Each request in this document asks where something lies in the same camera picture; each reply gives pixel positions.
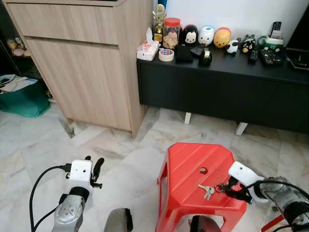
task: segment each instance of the white wall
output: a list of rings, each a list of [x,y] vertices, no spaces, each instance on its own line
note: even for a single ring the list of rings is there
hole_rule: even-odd
[[[166,11],[168,17],[180,18],[182,26],[229,27],[232,33],[249,29],[269,34],[272,23],[281,21],[287,44],[308,4],[309,0],[168,0]]]

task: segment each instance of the marble floor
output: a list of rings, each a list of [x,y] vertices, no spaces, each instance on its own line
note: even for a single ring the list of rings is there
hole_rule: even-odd
[[[274,128],[249,125],[235,135],[234,121],[150,107],[135,139],[129,132],[84,125],[68,136],[58,107],[38,118],[23,118],[0,111],[0,231],[30,231],[28,200],[32,185],[50,166],[83,159],[105,158],[98,182],[87,202],[81,232],[103,232],[109,212],[129,207],[134,232],[154,232],[158,211],[156,178],[167,148],[175,142],[222,144],[236,160],[263,176],[285,176],[309,191],[308,136]],[[57,205],[68,191],[61,170],[48,173],[34,195],[37,221]],[[249,205],[235,232],[258,232],[272,215],[270,204]],[[51,231],[49,217],[37,231]]]

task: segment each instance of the glass jar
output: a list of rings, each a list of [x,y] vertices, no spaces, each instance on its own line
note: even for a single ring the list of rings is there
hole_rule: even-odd
[[[179,41],[180,19],[166,18],[164,20],[163,46],[168,49],[174,49]]]

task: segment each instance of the tape roll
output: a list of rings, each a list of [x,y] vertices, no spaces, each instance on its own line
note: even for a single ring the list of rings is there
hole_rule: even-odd
[[[174,59],[174,51],[170,49],[159,51],[159,59],[164,62],[172,61]]]

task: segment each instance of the green basket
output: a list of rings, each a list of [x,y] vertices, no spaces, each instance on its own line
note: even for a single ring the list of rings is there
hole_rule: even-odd
[[[10,93],[0,94],[0,109],[24,117],[38,117],[50,108],[41,81]]]

